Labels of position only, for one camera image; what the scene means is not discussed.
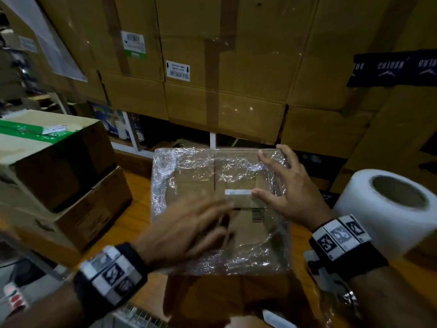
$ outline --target stretch film roll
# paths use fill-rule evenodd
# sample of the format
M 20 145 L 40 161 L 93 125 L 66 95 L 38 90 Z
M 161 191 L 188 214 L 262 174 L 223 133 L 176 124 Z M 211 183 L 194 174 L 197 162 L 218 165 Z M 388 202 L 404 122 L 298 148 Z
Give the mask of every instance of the stretch film roll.
M 437 229 L 437 197 L 388 171 L 365 169 L 353 174 L 334 210 L 353 214 L 388 259 L 401 257 Z

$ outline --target green tape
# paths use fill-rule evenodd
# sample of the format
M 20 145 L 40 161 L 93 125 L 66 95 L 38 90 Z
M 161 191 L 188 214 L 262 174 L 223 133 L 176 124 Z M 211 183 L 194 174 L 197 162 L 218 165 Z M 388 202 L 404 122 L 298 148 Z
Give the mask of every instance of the green tape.
M 145 59 L 145 53 L 137 53 L 135 51 L 124 50 L 125 54 L 131 57 L 136 57 L 137 59 Z
M 37 140 L 39 142 L 55 144 L 73 133 L 70 131 L 59 131 L 43 135 L 43 130 L 44 128 L 42 126 L 0 120 L 0 133 L 8 136 Z

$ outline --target right hand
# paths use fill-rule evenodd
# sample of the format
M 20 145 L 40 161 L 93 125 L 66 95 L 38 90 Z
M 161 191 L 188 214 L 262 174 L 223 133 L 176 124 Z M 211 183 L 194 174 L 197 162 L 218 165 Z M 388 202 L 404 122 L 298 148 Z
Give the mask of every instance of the right hand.
M 285 183 L 285 195 L 276 195 L 262 190 L 252 190 L 252 195 L 278 210 L 282 215 L 310 231 L 335 219 L 334 212 L 325 203 L 317 186 L 309 178 L 305 167 L 287 145 L 276 145 L 287 157 L 291 169 L 287 169 L 275 159 L 270 159 L 260 150 L 258 158 L 274 171 Z

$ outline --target left hand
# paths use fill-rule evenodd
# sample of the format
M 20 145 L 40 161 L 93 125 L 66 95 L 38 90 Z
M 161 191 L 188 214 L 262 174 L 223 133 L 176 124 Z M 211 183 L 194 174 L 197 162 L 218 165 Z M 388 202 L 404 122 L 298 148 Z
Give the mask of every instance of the left hand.
M 227 230 L 218 225 L 198 238 L 232 208 L 232 203 L 210 197 L 182 198 L 167 207 L 132 245 L 152 269 L 196 258 L 225 239 Z

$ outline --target plastic wrap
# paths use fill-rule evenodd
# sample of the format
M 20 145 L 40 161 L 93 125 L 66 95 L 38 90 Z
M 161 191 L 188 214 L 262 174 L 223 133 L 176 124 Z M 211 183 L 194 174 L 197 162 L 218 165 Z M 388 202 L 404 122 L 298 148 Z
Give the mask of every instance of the plastic wrap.
M 269 149 L 266 154 L 287 165 L 280 150 Z M 238 188 L 262 182 L 276 195 L 282 195 L 285 186 L 278 176 L 258 161 L 257 149 L 157 149 L 153 159 L 151 188 L 151 219 L 159 219 L 166 209 L 167 201 L 176 200 L 189 193 L 204 193 L 222 198 L 227 188 Z M 200 259 L 190 261 L 183 266 L 174 267 L 170 273 L 186 275 L 262 275 L 282 273 L 290 269 L 290 233 L 289 222 L 274 209 L 265 204 L 251 201 L 250 194 L 243 200 L 237 198 L 241 206 L 252 208 L 234 209 L 230 214 L 231 229 L 233 221 L 246 223 L 241 214 L 252 216 L 252 224 L 239 226 L 240 235 L 234 247 L 224 246 L 205 253 Z M 254 214 L 262 217 L 262 223 L 253 223 Z M 259 241 L 251 242 L 254 237 Z

